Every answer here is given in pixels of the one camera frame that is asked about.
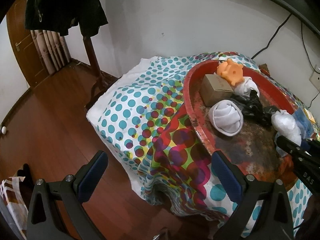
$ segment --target blue gripper pad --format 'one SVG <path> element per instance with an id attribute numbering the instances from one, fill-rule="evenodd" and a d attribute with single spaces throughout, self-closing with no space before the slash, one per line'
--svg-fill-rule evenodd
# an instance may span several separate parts
<path id="1" fill-rule="evenodd" d="M 211 165 L 230 200 L 238 204 L 241 203 L 243 193 L 246 190 L 243 173 L 236 165 L 232 165 L 221 151 L 212 154 Z"/>
<path id="2" fill-rule="evenodd" d="M 89 201 L 107 166 L 108 155 L 99 151 L 87 165 L 83 166 L 82 172 L 80 169 L 81 181 L 77 188 L 77 198 L 80 203 Z"/>

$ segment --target red tray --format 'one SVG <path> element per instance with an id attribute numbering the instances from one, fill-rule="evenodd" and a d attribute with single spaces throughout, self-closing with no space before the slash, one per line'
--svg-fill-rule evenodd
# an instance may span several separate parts
<path id="1" fill-rule="evenodd" d="M 268 182 L 281 179 L 289 190 L 297 177 L 292 172 L 291 156 L 280 158 L 276 152 L 276 131 L 273 127 L 266 129 L 255 122 L 244 120 L 241 132 L 228 137 L 211 125 L 208 119 L 210 107 L 204 105 L 199 90 L 204 75 L 213 74 L 218 65 L 218 60 L 199 63 L 188 72 L 184 81 L 184 103 L 199 139 L 209 154 L 221 150 L 245 175 L 250 173 L 257 179 Z M 252 77 L 257 84 L 263 106 L 275 105 L 279 109 L 287 110 L 289 114 L 294 112 L 285 95 L 260 73 L 244 67 L 243 75 Z"/>

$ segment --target metal screw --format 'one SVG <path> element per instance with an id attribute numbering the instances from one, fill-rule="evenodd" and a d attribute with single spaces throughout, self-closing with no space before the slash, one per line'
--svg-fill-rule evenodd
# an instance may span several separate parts
<path id="1" fill-rule="evenodd" d="M 36 183 L 37 185 L 41 185 L 43 183 L 43 179 L 38 179 Z"/>
<path id="2" fill-rule="evenodd" d="M 66 181 L 72 181 L 72 180 L 73 180 L 73 175 L 66 176 Z"/>
<path id="3" fill-rule="evenodd" d="M 247 175 L 247 180 L 248 180 L 248 181 L 254 181 L 254 176 L 251 175 L 251 174 L 248 174 L 248 175 Z"/>
<path id="4" fill-rule="evenodd" d="M 280 180 L 280 179 L 277 179 L 277 180 L 276 180 L 276 183 L 277 183 L 278 185 L 282 185 L 282 184 L 283 184 L 282 180 Z"/>

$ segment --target black cable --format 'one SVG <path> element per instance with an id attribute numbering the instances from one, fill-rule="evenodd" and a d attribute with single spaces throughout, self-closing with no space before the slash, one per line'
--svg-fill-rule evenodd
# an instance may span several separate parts
<path id="1" fill-rule="evenodd" d="M 271 37 L 270 41 L 268 42 L 268 45 L 267 45 L 265 48 L 259 50 L 256 54 L 254 54 L 253 57 L 251 57 L 251 59 L 254 59 L 257 55 L 259 55 L 261 52 L 263 52 L 265 49 L 267 49 L 267 48 L 269 47 L 269 45 L 270 45 L 271 41 L 273 40 L 273 38 L 277 35 L 277 33 L 278 33 L 278 31 L 280 30 L 280 28 L 281 28 L 283 25 L 285 25 L 285 23 L 289 20 L 289 18 L 290 18 L 291 15 L 292 15 L 292 14 L 289 14 L 289 16 L 287 17 L 287 19 L 285 19 L 285 21 L 284 21 L 283 23 L 281 23 L 281 25 L 280 25 L 280 26 L 278 27 L 278 29 L 276 30 L 275 34 L 273 34 L 273 36 Z"/>
<path id="2" fill-rule="evenodd" d="M 312 65 L 312 63 L 311 63 L 311 61 L 310 61 L 309 54 L 308 54 L 308 52 L 307 52 L 306 46 L 305 46 L 305 44 L 304 44 L 303 31 L 302 31 L 302 22 L 301 22 L 301 38 L 302 38 L 302 44 L 303 44 L 304 50 L 305 50 L 305 52 L 306 52 L 306 54 L 307 54 L 307 57 L 308 57 L 308 61 L 309 61 L 309 63 L 310 63 L 310 66 L 312 67 L 312 69 L 313 69 L 316 73 L 320 74 L 320 72 L 316 71 L 316 69 L 313 67 L 313 65 Z"/>
<path id="3" fill-rule="evenodd" d="M 320 94 L 320 92 L 311 100 L 310 106 L 308 108 L 311 107 L 313 100 L 315 100 L 319 94 Z"/>

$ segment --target black jacket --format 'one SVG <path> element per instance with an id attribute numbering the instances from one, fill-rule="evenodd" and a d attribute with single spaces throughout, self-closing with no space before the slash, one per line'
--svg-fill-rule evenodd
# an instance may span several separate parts
<path id="1" fill-rule="evenodd" d="M 108 23 L 99 0 L 28 0 L 25 28 L 68 35 L 79 23 L 81 34 L 91 37 Z"/>

